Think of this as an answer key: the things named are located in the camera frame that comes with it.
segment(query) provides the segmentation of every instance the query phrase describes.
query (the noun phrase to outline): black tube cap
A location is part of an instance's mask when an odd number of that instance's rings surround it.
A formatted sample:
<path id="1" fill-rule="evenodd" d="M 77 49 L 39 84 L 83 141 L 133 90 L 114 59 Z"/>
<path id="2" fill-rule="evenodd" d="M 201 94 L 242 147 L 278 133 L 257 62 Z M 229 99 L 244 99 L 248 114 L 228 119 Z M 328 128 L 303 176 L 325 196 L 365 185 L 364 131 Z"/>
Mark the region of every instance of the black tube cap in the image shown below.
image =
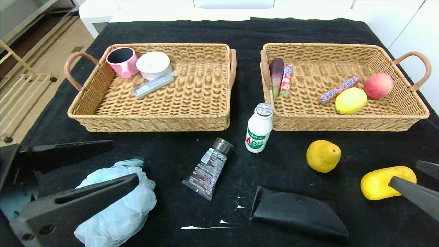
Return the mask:
<path id="1" fill-rule="evenodd" d="M 218 149 L 219 151 L 226 154 L 227 157 L 232 154 L 233 151 L 233 145 L 230 144 L 228 141 L 222 139 L 222 138 L 216 138 L 215 142 L 212 145 L 213 148 Z"/>

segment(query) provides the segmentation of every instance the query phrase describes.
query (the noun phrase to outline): black cloth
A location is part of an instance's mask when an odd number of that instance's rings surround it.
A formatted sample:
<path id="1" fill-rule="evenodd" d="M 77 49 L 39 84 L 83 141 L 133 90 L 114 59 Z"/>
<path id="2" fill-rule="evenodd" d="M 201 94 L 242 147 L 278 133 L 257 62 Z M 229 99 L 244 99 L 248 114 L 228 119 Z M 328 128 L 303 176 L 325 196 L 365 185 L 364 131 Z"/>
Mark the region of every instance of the black cloth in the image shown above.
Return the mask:
<path id="1" fill-rule="evenodd" d="M 308 42 L 384 47 L 364 22 L 252 19 L 109 23 L 87 52 L 99 59 L 112 44 L 161 42 L 226 43 L 237 50 L 230 127 L 206 133 L 90 133 L 67 117 L 77 91 L 64 80 L 23 143 L 112 139 L 115 146 L 107 153 L 41 176 L 40 196 L 72 189 L 90 172 L 110 167 L 118 160 L 141 158 L 148 177 L 157 183 L 157 205 L 146 225 L 124 246 L 439 246 L 439 222 L 410 201 L 402 196 L 369 201 L 360 190 L 361 178 L 367 172 L 396 165 L 413 168 L 420 185 L 439 190 L 437 181 L 414 168 L 418 159 L 439 163 L 439 120 L 430 107 L 430 117 L 406 132 L 273 131 L 263 152 L 254 154 L 245 148 L 247 121 L 255 106 L 264 101 L 259 70 L 262 46 L 269 42 Z M 93 68 L 92 62 L 82 58 L 72 75 L 83 83 Z M 212 201 L 208 201 L 181 181 L 216 137 L 235 148 Z M 331 141 L 342 150 L 338 166 L 327 174 L 310 169 L 306 163 L 306 149 L 317 139 Z M 334 201 L 349 239 L 329 241 L 250 222 L 250 208 L 259 185 Z M 220 220 L 230 224 L 220 224 Z M 235 228 L 181 229 L 191 225 Z"/>

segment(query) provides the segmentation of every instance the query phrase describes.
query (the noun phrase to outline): pink mug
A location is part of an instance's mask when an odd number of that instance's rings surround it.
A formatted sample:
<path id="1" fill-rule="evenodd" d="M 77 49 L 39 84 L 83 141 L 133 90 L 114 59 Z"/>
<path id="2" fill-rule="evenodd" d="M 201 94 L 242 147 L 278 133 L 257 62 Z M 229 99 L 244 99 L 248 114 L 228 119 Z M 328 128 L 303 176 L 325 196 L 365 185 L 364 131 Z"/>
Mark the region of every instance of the pink mug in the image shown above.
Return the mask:
<path id="1" fill-rule="evenodd" d="M 137 56 L 133 49 L 121 47 L 112 50 L 107 55 L 107 63 L 122 77 L 130 78 L 139 73 L 136 67 Z"/>

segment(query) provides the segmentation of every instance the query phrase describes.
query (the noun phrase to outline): basket handle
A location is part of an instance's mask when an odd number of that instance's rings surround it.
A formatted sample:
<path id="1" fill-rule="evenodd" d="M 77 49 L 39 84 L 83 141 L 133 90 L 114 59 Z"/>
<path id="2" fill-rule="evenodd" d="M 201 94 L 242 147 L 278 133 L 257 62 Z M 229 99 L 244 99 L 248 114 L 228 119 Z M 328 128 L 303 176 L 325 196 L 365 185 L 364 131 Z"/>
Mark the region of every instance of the basket handle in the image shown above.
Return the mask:
<path id="1" fill-rule="evenodd" d="M 232 89 L 233 84 L 235 83 L 236 78 L 236 50 L 231 49 L 230 50 L 230 84 L 229 88 Z"/>
<path id="2" fill-rule="evenodd" d="M 424 84 L 424 82 L 432 74 L 432 64 L 430 63 L 430 60 L 424 54 L 422 54 L 421 52 L 417 52 L 417 51 L 407 52 L 406 54 L 402 55 L 400 58 L 398 58 L 395 61 L 393 61 L 393 64 L 397 65 L 402 60 L 406 59 L 409 56 L 417 56 L 425 65 L 425 75 L 424 75 L 424 77 L 422 77 L 417 83 L 415 83 L 411 87 L 411 89 L 413 91 L 416 91 L 416 90 L 418 90 L 422 86 L 422 84 Z"/>
<path id="3" fill-rule="evenodd" d="M 92 61 L 94 64 L 99 65 L 99 61 L 92 57 L 90 54 L 85 53 L 85 52 L 75 52 L 72 55 L 70 55 L 70 57 L 67 59 L 67 61 L 65 61 L 64 64 L 64 74 L 65 77 L 68 79 L 68 81 L 78 90 L 78 91 L 83 91 L 84 87 L 81 86 L 81 84 L 79 84 L 72 76 L 72 74 L 70 73 L 70 69 L 72 66 L 73 61 L 77 58 L 77 57 L 86 57 L 88 58 L 90 61 Z"/>
<path id="4" fill-rule="evenodd" d="M 265 86 L 267 87 L 267 91 L 269 91 L 271 86 L 271 77 L 270 77 L 270 69 L 268 67 L 267 51 L 265 49 L 261 50 L 261 61 L 262 61 L 262 75 L 264 76 L 264 81 L 265 81 Z"/>

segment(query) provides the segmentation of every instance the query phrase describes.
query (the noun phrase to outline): red apple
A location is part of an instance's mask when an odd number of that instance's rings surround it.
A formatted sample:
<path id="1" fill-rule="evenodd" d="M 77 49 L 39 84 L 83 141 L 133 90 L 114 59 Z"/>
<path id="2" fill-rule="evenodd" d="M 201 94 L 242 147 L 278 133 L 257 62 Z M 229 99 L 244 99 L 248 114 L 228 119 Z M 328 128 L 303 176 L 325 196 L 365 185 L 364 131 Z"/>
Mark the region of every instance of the red apple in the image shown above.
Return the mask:
<path id="1" fill-rule="evenodd" d="M 374 74 L 364 84 L 364 91 L 371 99 L 381 99 L 393 89 L 393 79 L 386 73 Z"/>

